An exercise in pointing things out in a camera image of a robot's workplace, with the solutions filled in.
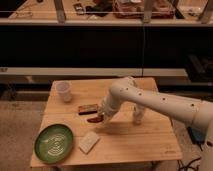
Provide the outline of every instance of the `wooden tabletop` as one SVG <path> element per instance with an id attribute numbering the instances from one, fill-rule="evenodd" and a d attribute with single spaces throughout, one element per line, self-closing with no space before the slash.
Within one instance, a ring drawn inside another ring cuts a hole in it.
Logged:
<path id="1" fill-rule="evenodd" d="M 91 124 L 86 121 L 92 115 L 78 115 L 78 106 L 99 104 L 108 93 L 114 79 L 71 80 L 72 100 L 61 101 L 53 82 L 40 131 L 54 123 L 66 124 L 74 133 L 74 148 L 59 166 L 129 163 L 144 161 L 162 161 L 181 159 L 182 154 L 173 132 L 169 118 L 145 110 L 141 125 L 132 123 L 134 104 L 125 102 L 120 111 L 107 124 Z M 136 79 L 143 89 L 157 91 L 154 79 Z M 79 140 L 89 131 L 95 131 L 100 141 L 89 154 L 85 155 L 78 148 Z M 31 167 L 45 166 L 33 153 Z"/>

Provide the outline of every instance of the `tiled floor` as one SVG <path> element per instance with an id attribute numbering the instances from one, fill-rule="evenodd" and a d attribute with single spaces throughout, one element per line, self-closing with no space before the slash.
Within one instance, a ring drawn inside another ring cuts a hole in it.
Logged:
<path id="1" fill-rule="evenodd" d="M 0 171 L 50 171 L 50 168 L 30 168 L 29 162 L 33 143 L 40 126 L 41 116 L 46 105 L 48 92 L 18 92 L 14 100 L 9 100 L 8 92 L 4 92 L 0 100 Z M 201 150 L 192 145 L 186 127 L 173 121 L 174 130 L 183 152 L 183 163 L 201 155 Z M 149 171 L 150 167 L 141 163 L 119 165 L 75 166 L 64 168 L 70 171 Z M 155 171 L 177 171 L 177 161 L 165 161 Z"/>

